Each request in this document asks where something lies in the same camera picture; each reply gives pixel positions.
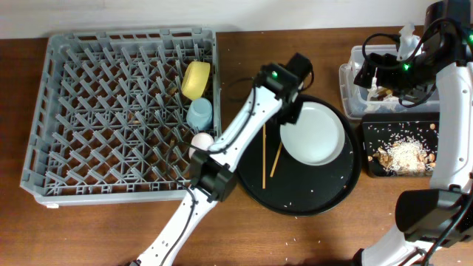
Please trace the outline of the grey round plate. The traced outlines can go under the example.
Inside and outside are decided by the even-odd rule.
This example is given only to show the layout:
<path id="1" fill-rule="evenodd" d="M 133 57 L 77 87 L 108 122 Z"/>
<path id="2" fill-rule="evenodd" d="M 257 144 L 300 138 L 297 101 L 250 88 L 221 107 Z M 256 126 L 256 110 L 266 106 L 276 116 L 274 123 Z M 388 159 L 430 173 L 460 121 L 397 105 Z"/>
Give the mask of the grey round plate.
<path id="1" fill-rule="evenodd" d="M 313 101 L 304 101 L 296 123 L 281 125 L 279 132 L 288 154 L 309 166 L 331 163 L 344 147 L 341 120 L 332 109 Z"/>

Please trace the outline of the white paper napkin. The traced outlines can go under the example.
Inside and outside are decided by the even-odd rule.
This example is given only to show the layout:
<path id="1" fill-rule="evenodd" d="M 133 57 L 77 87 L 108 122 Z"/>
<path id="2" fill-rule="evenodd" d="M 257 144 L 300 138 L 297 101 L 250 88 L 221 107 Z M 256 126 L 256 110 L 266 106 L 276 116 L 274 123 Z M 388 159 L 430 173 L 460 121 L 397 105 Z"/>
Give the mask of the white paper napkin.
<path id="1" fill-rule="evenodd" d="M 398 98 L 391 89 L 377 85 L 377 78 L 369 78 L 370 88 L 360 89 L 366 92 L 366 103 L 363 112 L 366 114 L 394 113 L 402 110 Z"/>

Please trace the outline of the light blue plastic cup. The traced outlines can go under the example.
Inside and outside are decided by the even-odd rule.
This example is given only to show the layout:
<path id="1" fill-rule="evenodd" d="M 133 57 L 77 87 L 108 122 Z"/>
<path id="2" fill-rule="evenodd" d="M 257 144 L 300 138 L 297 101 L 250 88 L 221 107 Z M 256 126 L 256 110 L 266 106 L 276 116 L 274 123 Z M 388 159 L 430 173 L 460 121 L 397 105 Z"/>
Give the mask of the light blue plastic cup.
<path id="1" fill-rule="evenodd" d="M 186 121 L 192 129 L 209 130 L 212 127 L 213 107 L 206 98 L 198 98 L 191 102 L 186 115 Z"/>

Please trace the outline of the pink plastic cup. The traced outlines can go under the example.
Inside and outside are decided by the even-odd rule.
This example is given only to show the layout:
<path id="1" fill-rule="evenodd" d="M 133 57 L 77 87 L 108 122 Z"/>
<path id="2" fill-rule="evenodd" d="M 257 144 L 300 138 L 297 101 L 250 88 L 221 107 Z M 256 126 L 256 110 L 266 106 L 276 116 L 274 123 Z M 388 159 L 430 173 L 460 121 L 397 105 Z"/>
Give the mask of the pink plastic cup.
<path id="1" fill-rule="evenodd" d="M 202 150 L 208 150 L 208 147 L 214 144 L 214 139 L 213 137 L 205 132 L 200 132 L 193 136 L 191 140 L 191 147 L 189 148 L 188 151 L 188 156 L 192 157 L 196 149 L 194 147 L 197 147 Z"/>

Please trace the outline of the yellow plastic bowl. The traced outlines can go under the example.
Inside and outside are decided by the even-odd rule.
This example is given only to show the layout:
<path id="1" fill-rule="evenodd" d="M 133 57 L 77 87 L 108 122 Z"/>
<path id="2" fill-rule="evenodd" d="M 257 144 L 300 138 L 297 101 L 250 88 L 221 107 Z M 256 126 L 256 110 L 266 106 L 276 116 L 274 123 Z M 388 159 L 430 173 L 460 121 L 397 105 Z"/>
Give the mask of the yellow plastic bowl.
<path id="1" fill-rule="evenodd" d="M 201 98 L 207 86 L 210 71 L 210 63 L 192 61 L 183 78 L 182 94 L 190 100 Z"/>

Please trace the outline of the gold snack wrapper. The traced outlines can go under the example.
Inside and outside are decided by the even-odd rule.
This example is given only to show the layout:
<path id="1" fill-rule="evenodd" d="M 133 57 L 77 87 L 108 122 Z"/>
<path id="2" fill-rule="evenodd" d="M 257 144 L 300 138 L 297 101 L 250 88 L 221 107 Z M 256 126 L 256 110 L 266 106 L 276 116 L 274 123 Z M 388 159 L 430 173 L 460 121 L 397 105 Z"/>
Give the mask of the gold snack wrapper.
<path id="1" fill-rule="evenodd" d="M 383 100 L 385 97 L 390 97 L 392 95 L 392 90 L 386 89 L 386 88 L 381 88 L 377 92 L 377 99 Z"/>

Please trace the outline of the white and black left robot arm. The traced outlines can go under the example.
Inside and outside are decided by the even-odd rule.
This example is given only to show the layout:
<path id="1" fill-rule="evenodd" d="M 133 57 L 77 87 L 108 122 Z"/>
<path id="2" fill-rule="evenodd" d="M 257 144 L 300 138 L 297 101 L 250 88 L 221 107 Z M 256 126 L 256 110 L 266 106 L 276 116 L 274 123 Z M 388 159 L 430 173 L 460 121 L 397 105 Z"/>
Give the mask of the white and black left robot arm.
<path id="1" fill-rule="evenodd" d="M 230 126 L 208 148 L 190 145 L 191 156 L 186 195 L 159 236 L 133 265 L 171 265 L 181 247 L 203 217 L 225 201 L 234 190 L 234 172 L 249 143 L 272 117 L 295 123 L 294 102 L 313 78 L 313 65 L 300 53 L 286 64 L 261 66 L 252 80 L 251 92 Z"/>

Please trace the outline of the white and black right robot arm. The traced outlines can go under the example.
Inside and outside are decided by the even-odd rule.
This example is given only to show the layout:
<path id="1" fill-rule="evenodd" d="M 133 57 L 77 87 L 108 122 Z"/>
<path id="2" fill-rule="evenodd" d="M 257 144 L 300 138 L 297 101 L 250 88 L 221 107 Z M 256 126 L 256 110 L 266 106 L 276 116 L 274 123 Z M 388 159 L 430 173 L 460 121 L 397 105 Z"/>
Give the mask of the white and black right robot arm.
<path id="1" fill-rule="evenodd" d="M 364 53 L 354 83 L 373 81 L 412 105 L 428 88 L 440 100 L 436 166 L 429 188 L 403 192 L 395 225 L 374 245 L 360 249 L 354 265 L 429 264 L 435 251 L 472 240 L 472 28 L 469 0 L 437 1 L 426 9 L 422 36 L 388 36 L 397 55 Z"/>

